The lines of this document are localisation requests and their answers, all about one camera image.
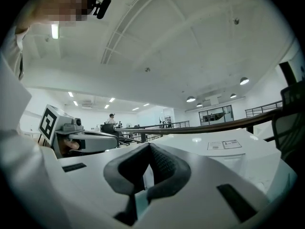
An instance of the headset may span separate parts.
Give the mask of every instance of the headset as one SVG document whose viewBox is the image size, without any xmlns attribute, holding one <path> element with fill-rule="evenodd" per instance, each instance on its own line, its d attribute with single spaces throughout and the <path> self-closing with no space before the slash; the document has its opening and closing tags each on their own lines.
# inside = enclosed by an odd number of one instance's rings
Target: headset
<svg viewBox="0 0 305 229">
<path fill-rule="evenodd" d="M 99 20 L 102 19 L 111 3 L 111 0 L 87 0 L 87 9 L 82 11 L 83 15 L 94 15 Z"/>
</svg>

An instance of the handrail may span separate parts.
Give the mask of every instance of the handrail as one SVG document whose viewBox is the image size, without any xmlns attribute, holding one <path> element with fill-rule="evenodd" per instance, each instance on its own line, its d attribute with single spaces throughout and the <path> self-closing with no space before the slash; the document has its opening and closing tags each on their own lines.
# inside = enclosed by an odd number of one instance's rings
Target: handrail
<svg viewBox="0 0 305 229">
<path fill-rule="evenodd" d="M 281 103 L 281 102 L 282 102 L 282 100 L 281 100 L 281 101 L 274 102 L 274 103 L 270 103 L 270 104 L 258 106 L 258 107 L 255 107 L 255 108 L 251 108 L 251 109 L 245 109 L 245 111 L 247 111 L 247 110 L 253 110 L 253 109 L 257 109 L 257 108 L 262 108 L 262 107 L 266 107 L 266 106 L 273 105 L 273 104 L 279 104 L 279 103 Z"/>
<path fill-rule="evenodd" d="M 196 134 L 196 133 L 209 133 L 233 130 L 237 128 L 246 128 L 248 126 L 258 125 L 272 120 L 273 116 L 281 112 L 282 108 L 276 108 L 274 110 L 249 117 L 240 120 L 207 125 L 198 127 L 185 127 L 185 128 L 167 128 L 167 129 L 119 129 L 118 131 L 130 132 L 130 133 L 145 133 L 145 134 Z"/>
<path fill-rule="evenodd" d="M 173 124 L 180 124 L 180 123 L 185 123 L 185 122 L 189 122 L 189 121 L 181 121 L 181 122 L 175 122 L 175 123 L 165 123 L 165 124 L 158 124 L 158 125 L 147 125 L 147 126 L 138 126 L 138 127 L 130 127 L 129 129 L 145 129 L 145 128 L 150 128 L 150 127 L 157 127 L 157 126 L 161 126 L 161 125 L 173 125 Z"/>
</svg>

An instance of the sign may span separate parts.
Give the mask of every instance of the sign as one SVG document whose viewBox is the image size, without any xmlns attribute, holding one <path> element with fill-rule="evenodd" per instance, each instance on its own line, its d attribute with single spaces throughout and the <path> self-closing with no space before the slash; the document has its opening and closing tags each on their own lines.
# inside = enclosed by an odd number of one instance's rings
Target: sign
<svg viewBox="0 0 305 229">
<path fill-rule="evenodd" d="M 211 142 L 208 145 L 208 150 L 224 150 L 224 146 L 222 142 Z"/>
<path fill-rule="evenodd" d="M 236 140 L 223 141 L 225 149 L 242 147 Z"/>
</svg>

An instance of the black chair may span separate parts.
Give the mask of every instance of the black chair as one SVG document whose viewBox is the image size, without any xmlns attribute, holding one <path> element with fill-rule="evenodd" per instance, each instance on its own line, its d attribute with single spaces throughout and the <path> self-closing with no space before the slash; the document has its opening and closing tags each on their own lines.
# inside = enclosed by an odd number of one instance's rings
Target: black chair
<svg viewBox="0 0 305 229">
<path fill-rule="evenodd" d="M 119 137 L 119 134 L 117 131 L 114 130 L 114 124 L 104 124 L 101 126 L 101 131 L 104 133 L 116 135 Z"/>
<path fill-rule="evenodd" d="M 283 110 L 272 120 L 274 140 L 281 151 L 281 159 L 299 175 L 304 166 L 305 81 L 283 89 L 281 95 Z"/>
</svg>

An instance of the window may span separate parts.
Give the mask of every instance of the window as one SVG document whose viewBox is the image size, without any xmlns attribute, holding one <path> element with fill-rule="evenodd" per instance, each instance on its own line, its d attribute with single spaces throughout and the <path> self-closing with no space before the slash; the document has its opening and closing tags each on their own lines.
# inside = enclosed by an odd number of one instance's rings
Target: window
<svg viewBox="0 0 305 229">
<path fill-rule="evenodd" d="M 201 125 L 212 125 L 217 123 L 233 121 L 232 106 L 225 106 L 216 109 L 199 112 Z"/>
</svg>

